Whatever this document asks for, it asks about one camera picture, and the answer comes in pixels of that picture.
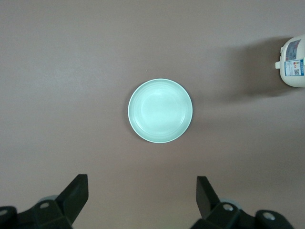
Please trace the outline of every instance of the gray surface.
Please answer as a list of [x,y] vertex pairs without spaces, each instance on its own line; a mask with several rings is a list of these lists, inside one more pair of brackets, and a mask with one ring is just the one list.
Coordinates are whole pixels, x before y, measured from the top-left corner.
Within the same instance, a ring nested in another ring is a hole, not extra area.
[[[302,0],[0,1],[0,206],[19,211],[78,173],[90,197],[74,227],[187,229],[196,176],[249,214],[303,228],[305,91],[280,47],[305,33]],[[141,140],[133,91],[168,78],[194,115],[177,140]]]

